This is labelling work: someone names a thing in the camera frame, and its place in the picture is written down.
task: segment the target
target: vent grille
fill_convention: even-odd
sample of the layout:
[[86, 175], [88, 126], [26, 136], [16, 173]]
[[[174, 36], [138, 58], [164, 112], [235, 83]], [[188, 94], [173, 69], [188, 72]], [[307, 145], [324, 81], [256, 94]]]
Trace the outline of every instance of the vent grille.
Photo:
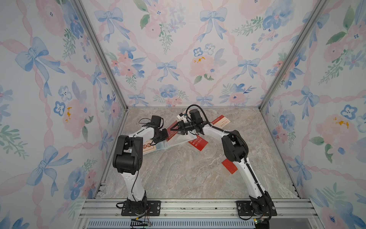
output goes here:
[[[145, 228], [255, 228], [253, 219], [244, 221], [241, 219], [150, 219], [151, 227]], [[90, 219], [87, 228], [143, 228], [135, 226], [139, 222], [131, 219]]]

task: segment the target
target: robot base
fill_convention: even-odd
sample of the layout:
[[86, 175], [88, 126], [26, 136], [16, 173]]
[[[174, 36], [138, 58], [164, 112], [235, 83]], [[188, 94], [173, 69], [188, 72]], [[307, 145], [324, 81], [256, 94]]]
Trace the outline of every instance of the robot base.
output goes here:
[[159, 200], [147, 200], [146, 191], [141, 201], [132, 201], [127, 199], [123, 202], [122, 207], [122, 216], [142, 216], [144, 215], [145, 211], [148, 209], [147, 212], [148, 216], [159, 216], [160, 215], [160, 204]]

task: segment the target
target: black mounting plate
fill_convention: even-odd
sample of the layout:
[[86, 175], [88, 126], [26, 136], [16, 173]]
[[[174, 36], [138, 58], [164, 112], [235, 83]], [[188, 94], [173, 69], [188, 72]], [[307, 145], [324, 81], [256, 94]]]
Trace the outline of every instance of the black mounting plate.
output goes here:
[[[235, 202], [236, 207], [238, 208], [238, 215], [239, 216], [251, 216], [253, 214], [252, 212], [252, 206], [250, 200], [238, 200]], [[276, 209], [271, 209], [272, 216], [277, 216]]]
[[[147, 213], [147, 215], [148, 216], [159, 216], [160, 215], [160, 205], [161, 205], [160, 200], [148, 200], [147, 209], [149, 209], [149, 207], [150, 207], [150, 209], [149, 209], [149, 212]], [[138, 216], [133, 211], [128, 210], [124, 207], [122, 207], [121, 215], [122, 216]]]

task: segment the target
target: blue bow pattern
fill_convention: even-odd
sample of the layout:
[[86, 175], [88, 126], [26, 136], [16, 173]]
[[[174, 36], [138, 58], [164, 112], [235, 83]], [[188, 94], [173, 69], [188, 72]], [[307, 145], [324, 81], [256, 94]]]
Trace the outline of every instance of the blue bow pattern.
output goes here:
[[156, 67], [158, 69], [164, 69], [164, 76], [160, 77], [158, 81], [162, 81], [164, 77], [168, 75], [168, 71], [174, 77], [176, 80], [178, 80], [177, 76], [180, 76], [179, 74], [172, 71], [172, 69], [177, 69], [177, 62], [175, 60], [170, 61], [169, 63], [163, 63], [159, 62], [156, 64]]
[[213, 20], [213, 24], [215, 24], [215, 29], [216, 29], [216, 32], [217, 32], [218, 36], [221, 39], [223, 39], [223, 33], [225, 33], [226, 30], [223, 29], [216, 20], [219, 20], [221, 22], [225, 21], [227, 13], [228, 13], [228, 10], [225, 7], [219, 9], [218, 11], [212, 11], [212, 12], [209, 11], [209, 10], [201, 11], [201, 13], [199, 14], [199, 18], [201, 19], [201, 22], [205, 22], [207, 20], [209, 20], [209, 21], [208, 21], [208, 24], [207, 24], [206, 32], [204, 34], [201, 34], [197, 38], [197, 40], [202, 42], [202, 39], [205, 37], [205, 35], [211, 32], [211, 30], [212, 30], [212, 20]]
[[213, 106], [213, 104], [209, 102], [213, 100], [213, 95], [209, 95], [207, 97], [197, 96], [196, 100], [201, 101], [201, 106], [203, 106], [205, 103], [207, 106]]
[[104, 22], [105, 20], [107, 20], [109, 33], [104, 36], [103, 40], [105, 40], [109, 43], [109, 38], [111, 37], [111, 34], [114, 33], [114, 26], [116, 26], [116, 28], [121, 32], [121, 34], [123, 36], [125, 36], [127, 39], [130, 39], [127, 35], [127, 33], [129, 33], [130, 31], [128, 29], [123, 28], [122, 26], [117, 24], [115, 21], [111, 20], [111, 19], [113, 19], [113, 20], [116, 20], [119, 22], [123, 21], [123, 15], [122, 15], [122, 11], [120, 8], [114, 8], [112, 11], [107, 11], [107, 12], [104, 12], [102, 10], [97, 10], [94, 12], [94, 14], [97, 17], [98, 21], [100, 21], [100, 22]]
[[287, 163], [287, 166], [289, 167], [289, 168], [291, 168], [293, 171], [295, 171], [295, 172], [297, 172], [297, 171], [299, 171], [300, 169], [301, 169], [301, 171], [299, 172], [299, 175], [298, 175], [298, 177], [297, 177], [297, 186], [299, 186], [299, 185], [301, 185], [301, 186], [303, 186], [303, 184], [302, 184], [302, 176], [304, 176], [304, 179], [305, 180], [310, 180], [313, 176], [311, 175], [311, 173], [305, 168], [305, 166], [302, 164], [302, 160], [301, 160], [301, 158], [300, 158], [300, 156], [299, 155], [297, 155], [296, 157], [295, 157], [295, 161], [296, 161], [296, 163], [298, 164], [297, 166], [295, 166], [295, 167], [292, 167], [289, 163]]
[[93, 75], [91, 75], [90, 77], [90, 81], [93, 85], [95, 85], [95, 83], [98, 84], [99, 86], [99, 99], [102, 98], [102, 85], [100, 84], [100, 82], [104, 83], [104, 84], [108, 84], [106, 82], [106, 78], [101, 78], [100, 75], [102, 74], [102, 72], [100, 71], [99, 66], [95, 66], [95, 72]]
[[39, 184], [39, 182], [42, 179], [43, 172], [44, 172], [47, 176], [49, 176], [53, 180], [53, 184], [51, 187], [51, 196], [53, 196], [55, 191], [59, 190], [57, 188], [57, 185], [55, 182], [55, 179], [57, 177], [57, 172], [56, 172], [56, 170], [54, 170], [52, 168], [46, 169], [46, 167], [64, 165], [64, 164], [72, 161], [72, 159], [67, 159], [67, 157], [68, 157], [68, 153], [67, 153], [65, 156], [63, 156], [59, 160], [51, 162], [57, 156], [57, 154], [59, 154], [59, 152], [55, 149], [55, 147], [48, 146], [43, 153], [43, 160], [38, 165], [38, 167], [30, 173], [30, 176], [28, 177], [28, 180], [27, 180], [27, 184], [29, 184], [31, 186], [36, 186], [37, 184]]
[[254, 60], [240, 60], [238, 62], [238, 67], [243, 67], [244, 66], [244, 68], [243, 68], [242, 72], [239, 75], [234, 76], [232, 79], [236, 80], [240, 75], [243, 75], [247, 71], [247, 69], [248, 69], [250, 77], [254, 78], [253, 75], [257, 74], [257, 72], [254, 71], [253, 69], [251, 69], [251, 67], [252, 66], [257, 67], [260, 61], [261, 61], [261, 59], [259, 59], [259, 58], [255, 58]]
[[143, 101], [143, 99], [145, 99], [145, 95], [143, 93], [140, 93], [138, 95], [129, 94], [127, 96], [130, 99], [135, 99], [135, 104], [133, 104], [132, 106], [136, 106], [139, 102], [142, 103], [145, 106], [147, 106], [149, 104], [148, 102]]
[[[311, 12], [307, 12], [304, 16], [304, 19], [302, 20], [303, 23], [306, 23], [309, 18], [310, 18], [310, 14]], [[329, 19], [329, 14], [323, 14], [318, 22], [317, 22], [317, 26], [319, 29], [323, 28], [323, 26], [325, 25], [325, 23], [328, 21]], [[309, 41], [309, 48], [311, 48], [311, 45], [313, 44], [313, 41], [318, 41], [317, 39], [317, 35], [315, 33], [315, 27], [313, 28], [311, 35], [310, 35], [310, 41]]]
[[310, 89], [307, 86], [304, 86], [301, 89], [301, 94], [305, 95], [304, 98], [302, 98], [299, 102], [291, 101], [291, 106], [295, 104], [302, 105], [303, 103], [305, 103], [304, 109], [302, 110], [302, 119], [304, 119], [305, 115], [309, 117], [309, 102], [310, 105], [313, 107], [319, 103], [320, 98], [317, 95], [313, 95], [313, 93], [310, 92]]
[[56, 72], [65, 73], [62, 69], [59, 68], [60, 62], [59, 61], [49, 61], [43, 59], [41, 56], [47, 56], [48, 50], [43, 43], [43, 41], [39, 37], [33, 38], [32, 47], [29, 48], [28, 52], [21, 52], [19, 53], [15, 61], [18, 63], [18, 65], [26, 70], [30, 71], [33, 68], [33, 63], [35, 63], [38, 70], [42, 73], [43, 77], [45, 78], [46, 82], [43, 86], [43, 93], [45, 98], [47, 98], [47, 95], [52, 96], [51, 91], [49, 90], [48, 86], [48, 80], [49, 80], [49, 74], [47, 69], [43, 64], [41, 64], [39, 61], [47, 65], [48, 67], [52, 68]]

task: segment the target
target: black motor joint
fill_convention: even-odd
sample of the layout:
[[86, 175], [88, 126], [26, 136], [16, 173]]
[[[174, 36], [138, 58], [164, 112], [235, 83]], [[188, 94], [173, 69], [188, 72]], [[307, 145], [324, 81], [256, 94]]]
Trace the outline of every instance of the black motor joint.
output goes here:
[[167, 129], [161, 129], [164, 126], [164, 119], [160, 116], [153, 115], [151, 117], [151, 122], [148, 122], [143, 126], [154, 128], [154, 137], [152, 140], [155, 144], [168, 138]]
[[197, 133], [203, 133], [203, 127], [208, 123], [207, 121], [203, 121], [199, 111], [197, 109], [193, 109], [189, 112], [190, 115], [190, 122], [184, 122], [179, 121], [177, 124], [175, 124], [172, 128], [170, 128], [171, 131], [179, 131], [182, 135], [188, 134], [188, 132], [192, 130], [196, 130]]

